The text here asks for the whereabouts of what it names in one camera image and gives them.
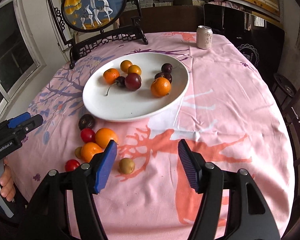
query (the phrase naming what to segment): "human hand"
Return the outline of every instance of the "human hand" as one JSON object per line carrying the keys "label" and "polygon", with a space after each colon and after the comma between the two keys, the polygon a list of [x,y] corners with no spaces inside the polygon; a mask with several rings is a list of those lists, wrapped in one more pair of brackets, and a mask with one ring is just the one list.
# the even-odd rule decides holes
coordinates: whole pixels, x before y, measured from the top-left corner
{"label": "human hand", "polygon": [[14,188],[13,185],[11,169],[9,166],[7,166],[8,164],[7,158],[3,160],[3,163],[5,164],[5,166],[4,166],[4,172],[0,178],[0,184],[2,186],[0,194],[2,195],[2,197],[5,197],[7,201],[10,202],[13,199],[14,195],[16,194],[16,189]]}

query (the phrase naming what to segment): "white plate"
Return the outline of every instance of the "white plate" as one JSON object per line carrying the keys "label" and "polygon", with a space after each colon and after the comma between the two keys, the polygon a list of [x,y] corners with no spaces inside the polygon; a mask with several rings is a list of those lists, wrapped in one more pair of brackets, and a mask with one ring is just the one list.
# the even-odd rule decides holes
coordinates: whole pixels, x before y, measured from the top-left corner
{"label": "white plate", "polygon": [[[129,91],[114,85],[106,96],[109,85],[105,82],[103,73],[109,68],[115,68],[120,75],[126,76],[120,70],[120,63],[124,60],[130,60],[141,68],[141,88]],[[171,73],[171,91],[165,97],[156,98],[151,94],[150,86],[164,63],[170,63],[174,67]],[[99,68],[87,81],[82,98],[87,110],[98,118],[110,122],[133,122],[167,109],[183,97],[188,86],[189,73],[182,62],[165,54],[140,52],[116,58]]]}

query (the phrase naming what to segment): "metal screw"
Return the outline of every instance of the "metal screw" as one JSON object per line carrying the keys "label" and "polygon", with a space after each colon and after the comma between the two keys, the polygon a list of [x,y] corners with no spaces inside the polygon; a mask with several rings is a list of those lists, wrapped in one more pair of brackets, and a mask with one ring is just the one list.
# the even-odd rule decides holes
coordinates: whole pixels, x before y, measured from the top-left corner
{"label": "metal screw", "polygon": [[83,169],[83,170],[87,170],[89,168],[90,168],[90,164],[89,163],[84,163],[84,164],[81,165],[81,169]]}
{"label": "metal screw", "polygon": [[57,171],[56,170],[51,170],[51,171],[49,171],[49,176],[54,176],[54,175],[56,175],[57,174]]}
{"label": "metal screw", "polygon": [[214,168],[213,163],[206,163],[205,166],[206,166],[207,169],[210,169],[210,170],[212,170]]}
{"label": "metal screw", "polygon": [[246,169],[240,169],[239,172],[240,172],[240,174],[243,175],[243,176],[248,175],[248,171],[247,171]]}

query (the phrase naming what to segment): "tablecloth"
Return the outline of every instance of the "tablecloth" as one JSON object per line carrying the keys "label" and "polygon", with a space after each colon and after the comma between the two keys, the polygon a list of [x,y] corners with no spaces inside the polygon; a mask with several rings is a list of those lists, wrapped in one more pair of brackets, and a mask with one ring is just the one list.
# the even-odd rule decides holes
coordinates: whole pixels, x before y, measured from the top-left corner
{"label": "tablecloth", "polygon": [[[88,78],[114,58],[158,52],[188,68],[190,85],[183,100],[139,122],[97,119],[94,128],[111,128],[119,137],[117,160],[106,188],[94,196],[108,238],[187,239],[201,196],[190,188],[178,158],[181,138],[223,170],[247,169],[282,235],[294,195],[292,150],[280,111],[256,68],[221,35],[213,35],[211,50],[195,46],[195,33],[149,33],[146,37],[148,45],[115,41],[94,49],[73,70],[66,64],[36,96],[28,111],[41,114],[43,125],[9,155],[21,193],[30,200],[47,172],[64,172],[65,162],[75,158],[74,150],[83,145],[78,121],[86,113],[82,90]],[[131,175],[117,170],[123,157],[136,162]],[[225,230],[228,200],[224,191],[216,237]],[[79,237],[71,201],[69,219],[72,234]]]}

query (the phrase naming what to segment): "dark purple fruit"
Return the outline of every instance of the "dark purple fruit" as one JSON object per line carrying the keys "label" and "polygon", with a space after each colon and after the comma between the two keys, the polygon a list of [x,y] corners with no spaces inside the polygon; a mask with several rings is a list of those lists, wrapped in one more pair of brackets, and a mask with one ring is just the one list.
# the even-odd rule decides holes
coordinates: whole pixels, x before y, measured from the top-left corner
{"label": "dark purple fruit", "polygon": [[118,87],[124,88],[126,86],[124,83],[124,80],[125,80],[125,77],[120,76],[120,77],[116,78],[115,83],[117,84]]}
{"label": "dark purple fruit", "polygon": [[136,73],[130,73],[126,76],[124,83],[127,89],[132,91],[138,90],[141,87],[141,77]]}
{"label": "dark purple fruit", "polygon": [[161,67],[161,72],[171,73],[172,71],[172,65],[170,63],[165,63]]}
{"label": "dark purple fruit", "polygon": [[158,73],[157,75],[154,76],[154,79],[157,79],[159,77],[164,77],[164,78],[169,80],[170,84],[172,83],[172,76],[169,73],[160,72],[160,73]]}
{"label": "dark purple fruit", "polygon": [[83,130],[85,128],[93,129],[96,125],[96,121],[91,114],[84,114],[79,120],[79,129]]}

